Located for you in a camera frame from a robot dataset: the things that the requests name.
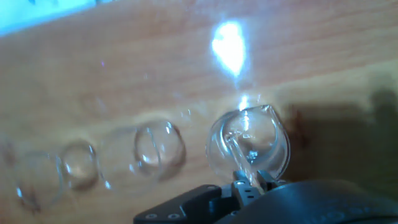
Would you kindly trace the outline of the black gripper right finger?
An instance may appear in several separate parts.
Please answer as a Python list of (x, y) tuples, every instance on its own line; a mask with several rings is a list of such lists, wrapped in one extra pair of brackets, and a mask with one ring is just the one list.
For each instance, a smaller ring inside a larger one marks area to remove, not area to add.
[(270, 175), (266, 170), (257, 171), (257, 181), (259, 182), (263, 190), (272, 190), (279, 186), (279, 183), (273, 176)]

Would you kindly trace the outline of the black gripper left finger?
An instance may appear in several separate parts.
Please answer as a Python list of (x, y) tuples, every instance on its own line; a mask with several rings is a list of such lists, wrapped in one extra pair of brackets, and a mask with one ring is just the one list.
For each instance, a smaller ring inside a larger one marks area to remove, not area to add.
[(233, 177), (232, 194), (239, 202), (240, 207), (249, 205), (261, 196), (258, 188), (251, 185), (251, 182), (243, 171), (234, 171)]

